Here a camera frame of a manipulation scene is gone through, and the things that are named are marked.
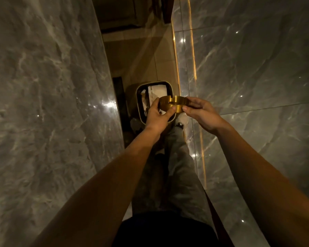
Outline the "white-rimmed trash bin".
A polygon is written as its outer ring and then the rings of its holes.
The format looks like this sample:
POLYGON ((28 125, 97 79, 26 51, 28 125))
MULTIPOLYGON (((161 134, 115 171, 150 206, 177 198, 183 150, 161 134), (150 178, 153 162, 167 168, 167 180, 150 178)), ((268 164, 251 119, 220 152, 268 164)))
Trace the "white-rimmed trash bin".
POLYGON ((148 83, 134 83, 129 85, 126 90, 126 99, 128 111, 132 118, 139 119, 143 124, 146 124, 147 117, 144 114, 141 92, 146 90, 146 98, 149 98, 148 87, 164 85, 167 89, 167 95, 174 96, 172 85, 167 81, 156 81, 148 83))

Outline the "dark wooden furniture panel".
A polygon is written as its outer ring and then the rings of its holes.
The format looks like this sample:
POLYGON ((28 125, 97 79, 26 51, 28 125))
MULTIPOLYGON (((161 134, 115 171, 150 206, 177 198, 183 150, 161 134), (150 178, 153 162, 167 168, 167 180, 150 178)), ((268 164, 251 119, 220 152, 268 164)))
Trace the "dark wooden furniture panel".
POLYGON ((162 16, 165 24, 171 23, 175 0, 161 0, 162 16))

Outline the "person's right forearm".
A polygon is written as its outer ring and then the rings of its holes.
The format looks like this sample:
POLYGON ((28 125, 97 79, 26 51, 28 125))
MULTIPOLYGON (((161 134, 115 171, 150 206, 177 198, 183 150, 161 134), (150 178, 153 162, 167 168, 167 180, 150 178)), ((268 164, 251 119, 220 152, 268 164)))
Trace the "person's right forearm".
POLYGON ((249 210, 271 247, 309 247, 309 198, 228 123, 214 134, 249 210))

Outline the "round gold metal ashtray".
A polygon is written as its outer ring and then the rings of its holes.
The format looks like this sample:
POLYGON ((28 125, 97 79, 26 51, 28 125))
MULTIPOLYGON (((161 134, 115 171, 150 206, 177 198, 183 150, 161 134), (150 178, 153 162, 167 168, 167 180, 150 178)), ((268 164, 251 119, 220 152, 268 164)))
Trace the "round gold metal ashtray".
POLYGON ((182 96, 163 96, 159 98, 158 108, 161 111, 167 112, 171 107, 175 106, 175 113, 183 113, 183 106, 190 106, 190 100, 182 96))

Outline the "person's left forearm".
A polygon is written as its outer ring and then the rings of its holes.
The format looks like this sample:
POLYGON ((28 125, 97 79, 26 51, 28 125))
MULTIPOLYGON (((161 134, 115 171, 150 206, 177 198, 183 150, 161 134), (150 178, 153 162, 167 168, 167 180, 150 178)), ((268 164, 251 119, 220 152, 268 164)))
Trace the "person's left forearm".
POLYGON ((146 126, 70 197, 30 247, 110 247, 162 132, 146 126))

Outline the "person's black shirt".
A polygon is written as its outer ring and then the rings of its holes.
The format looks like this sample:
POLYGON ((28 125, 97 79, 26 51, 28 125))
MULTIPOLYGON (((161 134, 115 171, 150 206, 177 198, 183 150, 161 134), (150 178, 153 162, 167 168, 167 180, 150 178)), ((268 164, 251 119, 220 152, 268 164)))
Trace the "person's black shirt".
POLYGON ((122 222, 112 247, 234 247, 213 227, 170 211, 141 213, 122 222))

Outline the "person's right hand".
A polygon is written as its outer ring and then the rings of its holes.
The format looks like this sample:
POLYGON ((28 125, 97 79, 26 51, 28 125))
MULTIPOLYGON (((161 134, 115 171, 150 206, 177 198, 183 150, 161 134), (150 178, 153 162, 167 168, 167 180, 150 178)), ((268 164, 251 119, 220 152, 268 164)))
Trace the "person's right hand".
POLYGON ((199 119, 196 121, 204 130, 218 136, 223 130, 231 131, 233 129, 232 126, 218 114, 210 102, 197 97, 188 96, 187 98, 190 100, 189 107, 200 109, 199 119))

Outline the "person's left hand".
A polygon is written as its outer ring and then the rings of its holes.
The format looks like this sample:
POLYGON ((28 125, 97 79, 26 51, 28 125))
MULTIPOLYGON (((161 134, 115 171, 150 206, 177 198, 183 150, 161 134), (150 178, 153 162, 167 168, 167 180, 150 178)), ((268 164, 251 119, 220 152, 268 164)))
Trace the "person's left hand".
POLYGON ((145 129, 154 133, 154 135, 159 138, 161 133, 168 126, 168 120, 162 117, 162 114, 158 109, 159 98, 156 98, 151 107, 148 110, 147 121, 145 129))

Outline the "person's grey trousers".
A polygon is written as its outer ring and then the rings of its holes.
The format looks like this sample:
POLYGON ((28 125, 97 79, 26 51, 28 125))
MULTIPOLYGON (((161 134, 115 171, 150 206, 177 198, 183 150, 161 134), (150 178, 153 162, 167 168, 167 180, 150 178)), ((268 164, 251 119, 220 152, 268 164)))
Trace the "person's grey trousers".
POLYGON ((132 215, 173 212, 214 228, 203 186, 177 123, 165 135, 164 154, 152 150, 132 198, 132 215))

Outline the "crumpled white tissue paper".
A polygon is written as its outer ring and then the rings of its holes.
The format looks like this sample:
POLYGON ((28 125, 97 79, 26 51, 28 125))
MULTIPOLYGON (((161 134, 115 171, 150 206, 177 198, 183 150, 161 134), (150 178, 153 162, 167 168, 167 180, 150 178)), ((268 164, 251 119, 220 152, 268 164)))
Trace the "crumpled white tissue paper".
POLYGON ((141 103, 143 114, 148 115, 148 110, 156 98, 161 98, 168 95, 166 85, 152 85, 141 89, 141 103))

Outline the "person's shoe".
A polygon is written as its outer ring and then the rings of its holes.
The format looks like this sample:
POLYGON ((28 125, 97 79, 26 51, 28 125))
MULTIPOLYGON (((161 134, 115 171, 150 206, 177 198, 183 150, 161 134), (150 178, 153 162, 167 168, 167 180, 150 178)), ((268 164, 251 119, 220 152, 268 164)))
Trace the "person's shoe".
POLYGON ((186 113, 180 113, 176 116, 174 126, 184 130, 190 121, 189 116, 186 113))

